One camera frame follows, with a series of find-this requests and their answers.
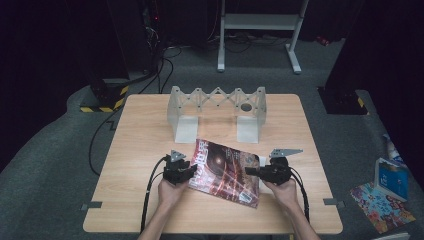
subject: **person's right hand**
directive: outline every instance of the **person's right hand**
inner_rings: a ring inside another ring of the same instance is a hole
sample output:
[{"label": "person's right hand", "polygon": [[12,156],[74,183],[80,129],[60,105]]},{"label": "person's right hand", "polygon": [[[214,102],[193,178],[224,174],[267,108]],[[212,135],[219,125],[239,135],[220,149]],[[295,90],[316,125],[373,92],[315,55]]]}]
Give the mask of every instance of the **person's right hand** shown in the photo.
[{"label": "person's right hand", "polygon": [[294,179],[290,179],[289,181],[277,186],[274,183],[263,181],[265,186],[270,188],[277,198],[280,206],[286,208],[292,208],[295,206],[299,206],[299,202],[297,200],[297,191],[296,191],[296,182]]}]

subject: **wooden table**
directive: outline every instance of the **wooden table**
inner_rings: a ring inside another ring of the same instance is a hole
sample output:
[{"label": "wooden table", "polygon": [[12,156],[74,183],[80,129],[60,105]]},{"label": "wooden table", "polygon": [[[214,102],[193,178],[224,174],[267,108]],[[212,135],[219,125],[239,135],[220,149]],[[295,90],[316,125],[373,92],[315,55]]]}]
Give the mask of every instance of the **wooden table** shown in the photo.
[{"label": "wooden table", "polygon": [[[195,144],[176,144],[166,119],[170,95],[131,95],[128,97],[96,190],[93,202],[101,208],[88,209],[84,222],[87,232],[139,232],[146,186],[157,161],[171,150],[190,160]],[[267,119],[259,144],[236,141],[236,118],[232,105],[204,106],[199,117],[198,137],[235,149],[270,154],[274,148],[303,149],[287,157],[301,175],[309,198],[311,225],[318,234],[337,234],[342,223],[300,99],[292,94],[267,94]],[[161,165],[157,173],[163,170]],[[155,180],[147,222],[157,207]],[[298,188],[301,206],[303,198]],[[175,208],[164,233],[204,234],[286,234],[293,233],[290,219],[281,212],[274,196],[261,188],[257,209],[188,189]]]}]

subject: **blue book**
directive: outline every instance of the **blue book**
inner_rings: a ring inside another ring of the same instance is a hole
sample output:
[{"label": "blue book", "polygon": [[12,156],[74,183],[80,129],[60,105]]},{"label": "blue book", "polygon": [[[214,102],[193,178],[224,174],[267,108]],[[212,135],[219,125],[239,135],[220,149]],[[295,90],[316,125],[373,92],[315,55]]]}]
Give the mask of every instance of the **blue book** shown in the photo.
[{"label": "blue book", "polygon": [[392,160],[377,159],[374,187],[389,196],[406,202],[408,200],[408,169]]}]

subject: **forearm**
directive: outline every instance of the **forearm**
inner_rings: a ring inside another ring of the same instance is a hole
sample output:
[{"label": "forearm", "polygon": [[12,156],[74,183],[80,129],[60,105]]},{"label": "forearm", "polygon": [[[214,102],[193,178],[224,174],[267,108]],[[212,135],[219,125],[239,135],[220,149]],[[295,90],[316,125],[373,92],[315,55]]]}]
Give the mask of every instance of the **forearm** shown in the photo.
[{"label": "forearm", "polygon": [[138,240],[158,240],[162,234],[162,230],[168,221],[171,210],[169,207],[158,206],[153,214],[150,222],[138,237]]},{"label": "forearm", "polygon": [[286,211],[291,218],[293,229],[298,240],[320,239],[315,230],[309,224],[299,205],[286,207]]}]

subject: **book cover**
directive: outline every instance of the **book cover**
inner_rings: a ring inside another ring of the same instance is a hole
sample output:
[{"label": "book cover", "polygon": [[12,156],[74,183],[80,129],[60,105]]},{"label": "book cover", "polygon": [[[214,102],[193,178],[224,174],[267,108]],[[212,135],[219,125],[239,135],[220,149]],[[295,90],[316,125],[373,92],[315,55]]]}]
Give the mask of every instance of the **book cover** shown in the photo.
[{"label": "book cover", "polygon": [[197,171],[189,187],[257,208],[259,203],[259,178],[247,175],[245,167],[259,167],[259,157],[207,140],[197,139],[191,165]]},{"label": "book cover", "polygon": [[397,198],[408,200],[408,169],[391,160],[377,159],[374,186],[378,190]]},{"label": "book cover", "polygon": [[366,183],[350,190],[350,194],[379,233],[415,221],[404,203]]}]

